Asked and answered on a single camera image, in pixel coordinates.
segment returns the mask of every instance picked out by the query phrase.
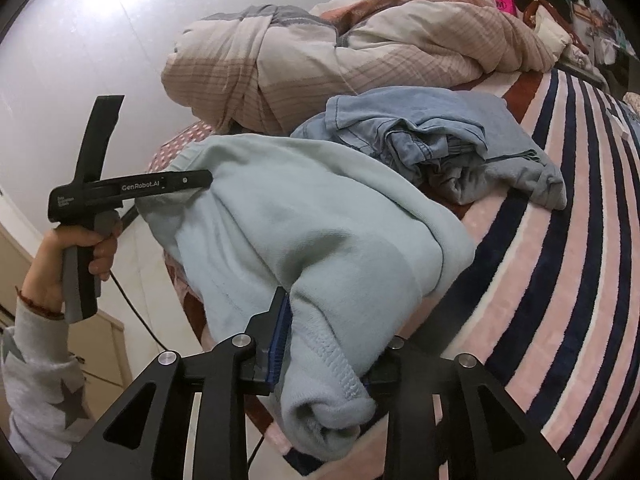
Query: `white pillow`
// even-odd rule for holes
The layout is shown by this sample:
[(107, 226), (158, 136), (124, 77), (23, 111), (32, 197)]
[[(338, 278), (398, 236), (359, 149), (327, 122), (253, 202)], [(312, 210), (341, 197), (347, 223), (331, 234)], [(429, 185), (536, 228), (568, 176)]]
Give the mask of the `white pillow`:
[(551, 13), (542, 5), (536, 11), (536, 34), (550, 50), (554, 61), (558, 61), (566, 46), (572, 43), (569, 33), (556, 23)]

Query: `star print sleeve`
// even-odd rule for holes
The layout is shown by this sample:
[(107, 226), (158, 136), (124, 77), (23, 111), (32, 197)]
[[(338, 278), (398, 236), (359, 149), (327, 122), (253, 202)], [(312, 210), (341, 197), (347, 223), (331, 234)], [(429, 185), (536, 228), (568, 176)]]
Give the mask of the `star print sleeve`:
[(20, 300), (15, 326), (2, 336), (2, 378), (12, 409), (10, 436), (38, 480), (52, 478), (93, 425), (84, 375), (67, 350), (68, 326), (28, 310)]

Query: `triangular cutout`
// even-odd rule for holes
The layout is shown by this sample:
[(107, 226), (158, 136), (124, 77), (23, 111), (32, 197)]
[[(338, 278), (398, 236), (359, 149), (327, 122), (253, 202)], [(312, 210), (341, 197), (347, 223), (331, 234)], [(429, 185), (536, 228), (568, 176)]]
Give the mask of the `triangular cutout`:
[(146, 419), (155, 394), (156, 385), (145, 384), (104, 432), (104, 439), (129, 449), (137, 449), (142, 440), (142, 433), (145, 430)]
[(478, 396), (484, 411), (484, 418), (494, 453), (499, 453), (510, 447), (521, 446), (527, 441), (524, 432), (510, 417), (507, 410), (495, 398), (489, 388), (480, 386), (478, 388)]

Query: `person's arm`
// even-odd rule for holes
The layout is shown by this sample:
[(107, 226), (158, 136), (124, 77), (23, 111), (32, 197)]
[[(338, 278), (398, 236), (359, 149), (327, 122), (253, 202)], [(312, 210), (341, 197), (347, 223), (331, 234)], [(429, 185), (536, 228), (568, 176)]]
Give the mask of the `person's arm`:
[(18, 295), (15, 326), (2, 336), (2, 378), (12, 409), (9, 442), (38, 480), (52, 478), (94, 423), (84, 402), (84, 375), (67, 349), (62, 253), (72, 245), (96, 245), (89, 270), (107, 280), (117, 234), (102, 240), (75, 226), (47, 233)]

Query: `gray star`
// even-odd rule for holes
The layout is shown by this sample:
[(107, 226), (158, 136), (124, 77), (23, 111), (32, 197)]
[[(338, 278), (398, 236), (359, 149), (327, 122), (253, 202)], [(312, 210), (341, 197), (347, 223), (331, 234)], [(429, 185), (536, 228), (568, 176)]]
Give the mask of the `gray star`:
[(65, 414), (65, 430), (79, 418), (89, 419), (88, 413), (84, 410), (84, 406), (82, 406), (84, 386), (80, 386), (76, 391), (71, 392), (71, 390), (66, 387), (65, 381), (60, 380), (60, 390), (62, 390), (62, 402), (58, 402), (57, 404), (50, 403), (50, 405)]
[(13, 354), (18, 361), (24, 362), (24, 356), (20, 349), (15, 345), (14, 338), (9, 334), (8, 330), (4, 331), (2, 336), (2, 362), (5, 363), (9, 354)]

